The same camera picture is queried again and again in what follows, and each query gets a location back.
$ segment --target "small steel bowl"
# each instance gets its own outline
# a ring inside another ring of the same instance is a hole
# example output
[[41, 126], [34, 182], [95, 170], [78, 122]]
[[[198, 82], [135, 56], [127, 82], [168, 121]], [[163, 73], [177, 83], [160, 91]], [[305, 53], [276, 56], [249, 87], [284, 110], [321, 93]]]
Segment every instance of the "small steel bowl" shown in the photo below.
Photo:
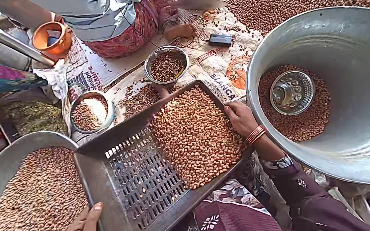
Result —
[[[75, 107], [84, 99], [86, 98], [89, 98], [89, 97], [92, 97], [92, 96], [101, 96], [103, 97], [107, 104], [108, 104], [108, 113], [106, 114], [106, 118], [105, 118], [105, 123], [102, 125], [102, 127], [94, 130], [94, 131], [85, 131], [85, 130], [82, 130], [80, 129], [75, 123], [74, 123], [74, 120], [72, 119], [72, 113], [74, 112], [74, 109]], [[113, 119], [115, 117], [115, 107], [113, 106], [113, 103], [110, 101], [110, 100], [107, 100], [106, 97], [105, 97], [105, 94], [103, 92], [100, 92], [100, 91], [96, 91], [96, 90], [92, 90], [92, 91], [87, 91], [85, 93], [83, 93], [82, 95], [80, 95], [71, 105], [71, 113], [69, 114], [69, 117], [70, 117], [70, 120], [71, 120], [71, 124], [72, 124], [72, 129], [73, 130], [77, 130], [79, 133], [82, 133], [82, 134], [92, 134], [92, 133], [96, 133], [96, 132], [99, 132], [101, 130], [104, 130], [106, 128], [108, 128], [112, 122], [113, 122]]]
[[[151, 75], [151, 64], [152, 64], [152, 61], [158, 55], [160, 55], [161, 53], [165, 53], [165, 52], [179, 52], [182, 55], [183, 59], [186, 61], [186, 65], [185, 65], [185, 69], [182, 71], [182, 73], [177, 78], [175, 78], [173, 80], [170, 80], [170, 81], [167, 81], [167, 82], [161, 82], [161, 81], [158, 81], [158, 80], [156, 80], [152, 77], [152, 75]], [[148, 58], [146, 58], [145, 64], [144, 64], [145, 75], [152, 82], [158, 83], [158, 84], [169, 84], [169, 83], [174, 83], [174, 82], [178, 81], [185, 74], [185, 72], [188, 70], [188, 68], [189, 68], [189, 57], [188, 57], [187, 53], [185, 52], [185, 50], [183, 50], [182, 48], [179, 48], [177, 46], [162, 46], [162, 47], [156, 49], [154, 52], [152, 52], [148, 56]]]

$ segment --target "black battery pack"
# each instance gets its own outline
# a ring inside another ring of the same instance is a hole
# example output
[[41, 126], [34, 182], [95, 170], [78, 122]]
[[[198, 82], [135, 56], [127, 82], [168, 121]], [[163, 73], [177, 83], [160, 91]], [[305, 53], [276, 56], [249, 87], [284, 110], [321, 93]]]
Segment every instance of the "black battery pack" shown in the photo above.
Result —
[[230, 47], [232, 45], [233, 36], [230, 34], [211, 34], [209, 45]]

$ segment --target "sleeve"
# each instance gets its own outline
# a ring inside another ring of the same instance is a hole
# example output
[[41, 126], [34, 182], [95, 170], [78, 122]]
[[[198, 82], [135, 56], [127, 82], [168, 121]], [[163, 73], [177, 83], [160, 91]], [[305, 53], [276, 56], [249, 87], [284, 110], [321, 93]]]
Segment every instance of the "sleeve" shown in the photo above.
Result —
[[368, 231], [370, 226], [353, 216], [288, 156], [263, 161], [264, 171], [273, 180], [290, 206], [294, 230]]

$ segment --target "pile of peanuts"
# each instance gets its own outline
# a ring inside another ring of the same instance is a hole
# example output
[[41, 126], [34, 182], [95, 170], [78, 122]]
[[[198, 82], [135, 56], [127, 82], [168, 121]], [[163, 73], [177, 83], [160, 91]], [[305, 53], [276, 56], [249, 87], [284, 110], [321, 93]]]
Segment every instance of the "pile of peanuts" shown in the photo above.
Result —
[[151, 106], [160, 99], [158, 91], [152, 84], [147, 84], [133, 97], [125, 96], [119, 104], [121, 107], [125, 108], [123, 115], [125, 119], [145, 110], [147, 107]]
[[228, 0], [228, 9], [248, 29], [265, 36], [272, 29], [298, 13], [334, 6], [370, 7], [370, 0]]
[[[315, 97], [303, 113], [298, 115], [283, 115], [275, 110], [270, 104], [269, 91], [272, 83], [285, 71], [300, 70], [312, 77], [315, 82]], [[324, 132], [329, 118], [329, 96], [328, 87], [325, 82], [314, 73], [310, 73], [300, 67], [284, 65], [276, 70], [268, 71], [261, 76], [259, 84], [259, 99], [261, 108], [269, 122], [286, 138], [292, 141], [304, 141], [311, 139]]]
[[28, 154], [0, 197], [0, 231], [64, 231], [87, 204], [67, 148]]
[[185, 68], [186, 61], [179, 54], [165, 52], [159, 54], [151, 64], [151, 75], [155, 80], [168, 82], [177, 77]]
[[72, 111], [75, 125], [84, 131], [95, 131], [102, 127], [108, 113], [108, 103], [101, 96], [82, 100]]
[[153, 126], [167, 160], [190, 189], [226, 172], [246, 149], [242, 136], [198, 86], [168, 102]]

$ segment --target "metal pipe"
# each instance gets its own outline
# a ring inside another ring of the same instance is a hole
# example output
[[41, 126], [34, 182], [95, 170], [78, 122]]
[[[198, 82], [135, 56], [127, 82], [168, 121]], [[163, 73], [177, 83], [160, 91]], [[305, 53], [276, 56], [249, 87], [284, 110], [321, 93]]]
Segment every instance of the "metal pipe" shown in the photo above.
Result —
[[11, 47], [12, 49], [24, 55], [27, 55], [31, 59], [36, 60], [44, 64], [45, 66], [52, 67], [55, 64], [55, 61], [52, 60], [47, 55], [44, 55], [39, 50], [22, 43], [21, 41], [14, 38], [13, 36], [5, 33], [2, 29], [0, 29], [0, 43], [8, 47]]

